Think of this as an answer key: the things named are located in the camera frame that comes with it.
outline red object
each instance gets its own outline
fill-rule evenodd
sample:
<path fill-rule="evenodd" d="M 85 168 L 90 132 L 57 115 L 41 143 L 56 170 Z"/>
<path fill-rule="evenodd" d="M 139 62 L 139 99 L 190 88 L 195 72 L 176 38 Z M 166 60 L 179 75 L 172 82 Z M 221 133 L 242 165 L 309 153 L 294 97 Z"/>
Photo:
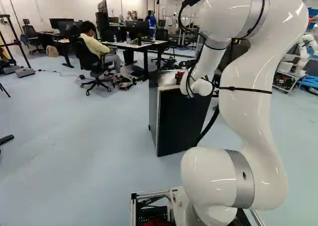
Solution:
<path fill-rule="evenodd" d="M 171 223 L 169 223 L 167 221 L 161 222 L 160 219 L 155 218 L 155 219 L 143 224 L 143 226 L 171 226 Z"/>
<path fill-rule="evenodd" d="M 178 71 L 177 75 L 183 76 L 184 75 L 184 71 Z"/>

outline bottle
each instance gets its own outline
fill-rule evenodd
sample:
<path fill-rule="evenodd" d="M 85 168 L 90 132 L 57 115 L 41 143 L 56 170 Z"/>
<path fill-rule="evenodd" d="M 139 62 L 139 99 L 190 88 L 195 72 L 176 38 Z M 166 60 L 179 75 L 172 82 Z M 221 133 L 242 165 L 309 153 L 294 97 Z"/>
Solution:
<path fill-rule="evenodd" d="M 130 44 L 129 31 L 127 31 L 126 42 L 127 44 Z"/>

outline person in blue shirt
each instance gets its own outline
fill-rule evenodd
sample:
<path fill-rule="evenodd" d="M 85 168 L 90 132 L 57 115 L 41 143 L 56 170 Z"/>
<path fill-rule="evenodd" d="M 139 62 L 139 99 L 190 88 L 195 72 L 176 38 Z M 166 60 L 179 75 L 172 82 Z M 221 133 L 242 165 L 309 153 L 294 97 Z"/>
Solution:
<path fill-rule="evenodd" d="M 156 33 L 157 20 L 152 11 L 148 11 L 148 16 L 146 16 L 145 21 L 149 22 L 149 35 L 150 37 L 153 37 Z"/>

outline yellow shirt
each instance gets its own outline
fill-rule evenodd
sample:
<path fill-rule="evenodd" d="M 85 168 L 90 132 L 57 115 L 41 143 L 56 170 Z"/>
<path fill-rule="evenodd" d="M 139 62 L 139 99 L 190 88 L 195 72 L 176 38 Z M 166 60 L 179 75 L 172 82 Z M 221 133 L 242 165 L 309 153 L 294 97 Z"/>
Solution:
<path fill-rule="evenodd" d="M 85 44 L 88 47 L 89 51 L 97 55 L 99 58 L 101 54 L 110 52 L 110 49 L 107 46 L 101 44 L 94 37 L 90 37 L 84 33 L 81 33 L 80 38 L 82 38 L 85 41 Z"/>

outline white robot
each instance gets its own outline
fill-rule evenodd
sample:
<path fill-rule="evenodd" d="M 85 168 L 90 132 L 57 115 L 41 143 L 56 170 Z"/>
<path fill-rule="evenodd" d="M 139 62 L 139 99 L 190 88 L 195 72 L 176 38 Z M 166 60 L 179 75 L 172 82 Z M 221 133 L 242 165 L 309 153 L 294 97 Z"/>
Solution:
<path fill-rule="evenodd" d="M 310 58 L 310 55 L 307 53 L 308 45 L 311 46 L 312 49 L 314 50 L 314 55 L 318 56 L 318 45 L 314 36 L 312 34 L 303 35 L 298 42 L 300 60 L 297 62 L 297 67 L 295 70 L 295 74 L 299 76 L 305 75 L 305 71 L 303 69 Z"/>
<path fill-rule="evenodd" d="M 241 151 L 194 147 L 184 154 L 181 178 L 189 199 L 184 225 L 196 218 L 196 225 L 225 226 L 237 208 L 270 210 L 284 202 L 288 180 L 269 121 L 272 82 L 307 23 L 302 0 L 203 0 L 199 25 L 208 38 L 180 90 L 211 93 L 202 77 L 214 72 L 231 38 L 249 39 L 249 51 L 223 71 L 219 93 L 220 113 L 243 146 Z"/>

